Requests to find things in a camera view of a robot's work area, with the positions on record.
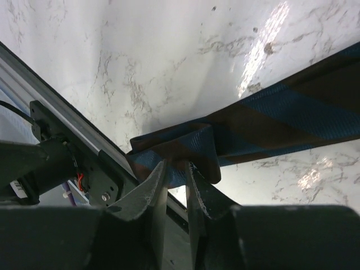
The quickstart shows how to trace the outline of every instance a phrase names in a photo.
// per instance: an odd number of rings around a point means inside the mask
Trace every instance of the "dark spot on marble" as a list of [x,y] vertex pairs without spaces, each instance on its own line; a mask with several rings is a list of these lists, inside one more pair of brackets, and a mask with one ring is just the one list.
[[267,55],[272,55],[274,53],[271,42],[265,44],[264,53],[266,53]]
[[247,90],[252,94],[259,92],[261,89],[263,89],[263,87],[261,86],[260,83],[249,84],[247,86]]

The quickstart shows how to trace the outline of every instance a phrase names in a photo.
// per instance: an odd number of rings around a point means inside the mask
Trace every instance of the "white label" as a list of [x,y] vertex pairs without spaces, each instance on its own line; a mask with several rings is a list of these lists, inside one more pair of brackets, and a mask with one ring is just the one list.
[[20,199],[27,198],[25,190],[23,189],[22,185],[18,182],[18,180],[12,181],[10,183],[10,186],[16,193],[16,196],[18,196]]

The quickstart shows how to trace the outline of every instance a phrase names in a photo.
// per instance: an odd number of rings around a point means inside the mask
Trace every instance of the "bolt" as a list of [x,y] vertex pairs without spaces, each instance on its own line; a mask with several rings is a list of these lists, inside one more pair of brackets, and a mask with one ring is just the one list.
[[110,200],[110,194],[105,192],[103,195],[101,195],[101,199],[103,201],[109,201]]

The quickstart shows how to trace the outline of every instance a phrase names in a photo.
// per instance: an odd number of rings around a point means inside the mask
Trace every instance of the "wire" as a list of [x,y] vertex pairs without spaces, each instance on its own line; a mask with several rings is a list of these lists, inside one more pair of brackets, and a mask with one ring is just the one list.
[[28,121],[31,125],[35,124],[35,120],[33,118],[31,118],[26,113],[20,111],[18,108],[12,106],[11,104],[0,100],[0,106],[3,106],[5,108],[7,108],[8,110],[12,111],[13,113],[17,114],[18,116],[22,117],[23,119]]
[[81,184],[83,178],[84,178],[84,174],[78,173],[78,186],[80,191],[84,191],[83,186]]

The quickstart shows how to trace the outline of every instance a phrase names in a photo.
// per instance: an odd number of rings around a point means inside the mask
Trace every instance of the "folded fabric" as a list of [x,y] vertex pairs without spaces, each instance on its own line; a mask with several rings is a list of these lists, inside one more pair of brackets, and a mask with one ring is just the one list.
[[210,183],[220,166],[360,138],[360,42],[206,117],[130,140],[144,181],[163,159],[170,188],[185,184],[184,161]]

